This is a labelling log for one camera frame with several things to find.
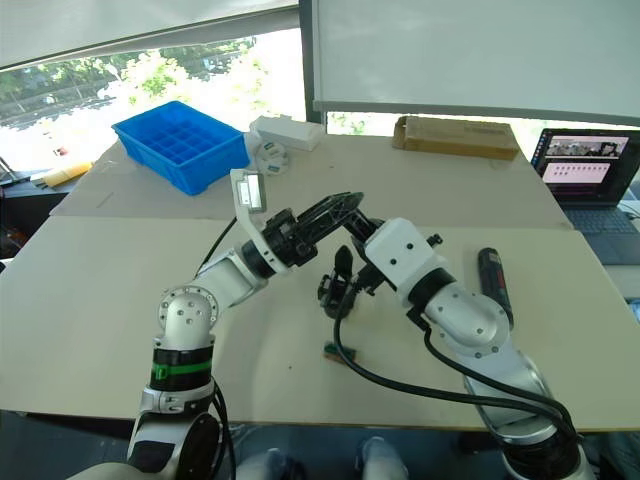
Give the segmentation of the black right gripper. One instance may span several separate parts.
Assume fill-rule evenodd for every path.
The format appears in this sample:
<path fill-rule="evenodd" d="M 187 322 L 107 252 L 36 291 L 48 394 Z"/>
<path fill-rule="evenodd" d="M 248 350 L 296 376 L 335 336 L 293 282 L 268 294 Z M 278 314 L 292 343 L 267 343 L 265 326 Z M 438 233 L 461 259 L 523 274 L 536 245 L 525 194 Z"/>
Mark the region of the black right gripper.
<path fill-rule="evenodd" d="M 364 261 L 364 267 L 358 271 L 352 280 L 354 291 L 357 294 L 365 291 L 368 295 L 374 296 L 377 288 L 386 281 L 384 274 L 368 259 L 364 248 L 368 233 L 374 233 L 383 224 L 384 220 L 370 218 L 357 209 L 352 215 L 352 222 L 344 225 L 351 234 L 352 244 L 356 252 Z"/>

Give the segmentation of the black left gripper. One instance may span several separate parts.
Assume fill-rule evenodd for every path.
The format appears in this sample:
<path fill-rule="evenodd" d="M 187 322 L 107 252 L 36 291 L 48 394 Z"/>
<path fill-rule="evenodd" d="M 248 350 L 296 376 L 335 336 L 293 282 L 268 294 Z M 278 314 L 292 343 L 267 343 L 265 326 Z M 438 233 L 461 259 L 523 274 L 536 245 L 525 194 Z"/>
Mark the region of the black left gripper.
<path fill-rule="evenodd" d="M 290 208 L 269 218 L 262 236 L 275 256 L 286 266 L 302 266 L 318 255 L 316 244 L 343 225 L 366 227 L 359 210 L 363 192 L 332 194 L 298 216 Z"/>

